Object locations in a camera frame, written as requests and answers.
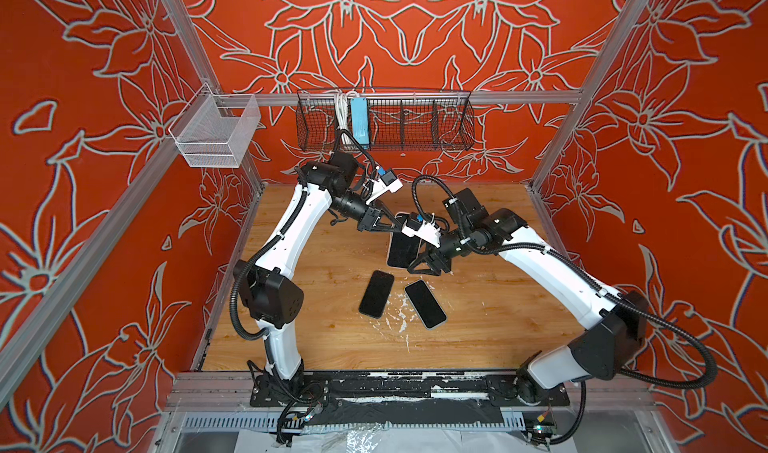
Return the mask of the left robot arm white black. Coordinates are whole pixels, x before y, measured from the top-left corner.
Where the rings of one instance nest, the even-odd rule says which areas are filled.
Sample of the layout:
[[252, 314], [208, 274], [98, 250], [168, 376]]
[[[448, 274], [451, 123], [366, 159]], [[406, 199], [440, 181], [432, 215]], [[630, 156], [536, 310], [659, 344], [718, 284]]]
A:
[[229, 299], [235, 332], [246, 341], [264, 341], [266, 372], [294, 395], [303, 376], [295, 320], [304, 293], [293, 277], [315, 227], [328, 212], [338, 221], [355, 221], [362, 232], [394, 233], [402, 226], [374, 196], [398, 188], [399, 180], [346, 129], [335, 132], [328, 161], [308, 162], [296, 175], [290, 202], [266, 243], [236, 264]]

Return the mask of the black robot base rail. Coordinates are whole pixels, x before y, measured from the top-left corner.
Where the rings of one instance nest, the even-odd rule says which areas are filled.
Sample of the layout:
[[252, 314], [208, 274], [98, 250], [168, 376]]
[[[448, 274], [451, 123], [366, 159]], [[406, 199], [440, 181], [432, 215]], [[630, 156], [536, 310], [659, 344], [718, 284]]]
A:
[[311, 426], [342, 424], [507, 426], [505, 412], [546, 411], [571, 404], [564, 386], [529, 405], [519, 398], [515, 372], [504, 370], [308, 370], [294, 380], [251, 375], [251, 407], [321, 411]]

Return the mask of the phone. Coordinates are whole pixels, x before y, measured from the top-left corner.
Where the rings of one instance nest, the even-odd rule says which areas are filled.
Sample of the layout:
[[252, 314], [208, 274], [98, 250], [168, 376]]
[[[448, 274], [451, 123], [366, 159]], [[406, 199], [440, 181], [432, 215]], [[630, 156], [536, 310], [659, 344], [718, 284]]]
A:
[[386, 264], [389, 267], [407, 269], [416, 259], [422, 240], [416, 236], [407, 236], [399, 230], [390, 237]]

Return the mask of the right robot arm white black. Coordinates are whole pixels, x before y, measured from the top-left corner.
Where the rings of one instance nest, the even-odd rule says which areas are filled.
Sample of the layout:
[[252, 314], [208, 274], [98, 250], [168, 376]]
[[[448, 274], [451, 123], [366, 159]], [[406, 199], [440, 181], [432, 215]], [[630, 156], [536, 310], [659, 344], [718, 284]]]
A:
[[[552, 248], [517, 213], [507, 208], [488, 213], [468, 188], [453, 192], [442, 180], [420, 175], [412, 183], [411, 194], [416, 196], [425, 182], [446, 193], [443, 205], [455, 227], [429, 243], [417, 257], [417, 264], [426, 265], [428, 274], [438, 276], [450, 272], [456, 257], [499, 257], [543, 287], [583, 328], [582, 334], [568, 344], [536, 353], [517, 369], [516, 389], [523, 402], [538, 403], [546, 392], [567, 381], [609, 381], [616, 375], [677, 390], [705, 388], [714, 382], [717, 365], [707, 347], [691, 333], [651, 313], [642, 295], [623, 294], [596, 279]], [[627, 368], [643, 345], [649, 323], [697, 351], [703, 372], [692, 379], [669, 380]]]

